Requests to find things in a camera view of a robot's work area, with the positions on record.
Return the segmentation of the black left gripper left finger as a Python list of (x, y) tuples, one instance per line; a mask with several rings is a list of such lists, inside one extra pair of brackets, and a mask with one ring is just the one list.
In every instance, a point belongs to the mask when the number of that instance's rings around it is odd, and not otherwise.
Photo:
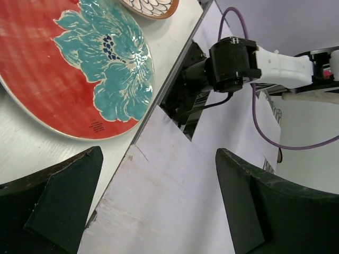
[(1, 253), (77, 253), (102, 164), (94, 146), (1, 184)]

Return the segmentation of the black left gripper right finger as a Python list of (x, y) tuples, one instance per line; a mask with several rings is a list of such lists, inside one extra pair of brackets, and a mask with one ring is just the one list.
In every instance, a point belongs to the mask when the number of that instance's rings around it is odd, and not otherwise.
[(288, 181), (225, 148), (215, 161), (236, 253), (338, 253), (338, 195)]

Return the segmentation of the red plate with teal flower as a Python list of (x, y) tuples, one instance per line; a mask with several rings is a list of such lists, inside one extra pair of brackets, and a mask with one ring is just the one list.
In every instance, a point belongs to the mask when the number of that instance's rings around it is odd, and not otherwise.
[(47, 128), (103, 140), (145, 116), (154, 65), (118, 1), (1, 1), (1, 84)]

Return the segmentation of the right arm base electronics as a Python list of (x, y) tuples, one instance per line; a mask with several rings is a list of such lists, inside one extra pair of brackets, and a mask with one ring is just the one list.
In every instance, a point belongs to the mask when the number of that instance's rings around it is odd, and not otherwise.
[(160, 103), (189, 140), (193, 138), (202, 112), (189, 114), (188, 111), (205, 106), (212, 90), (204, 73), (206, 59), (199, 45), (192, 42)]

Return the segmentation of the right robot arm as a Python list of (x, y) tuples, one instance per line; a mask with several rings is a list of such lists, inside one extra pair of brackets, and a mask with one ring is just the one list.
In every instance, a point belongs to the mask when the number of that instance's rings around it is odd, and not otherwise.
[[(338, 82), (336, 70), (328, 78), (322, 70), (335, 66), (335, 51), (291, 57), (227, 37), (210, 48), (207, 59), (186, 67), (183, 78), (192, 94), (232, 94), (247, 81), (287, 89), (327, 85)], [(338, 195), (285, 180), (225, 148), (215, 161), (236, 253), (338, 253)]]

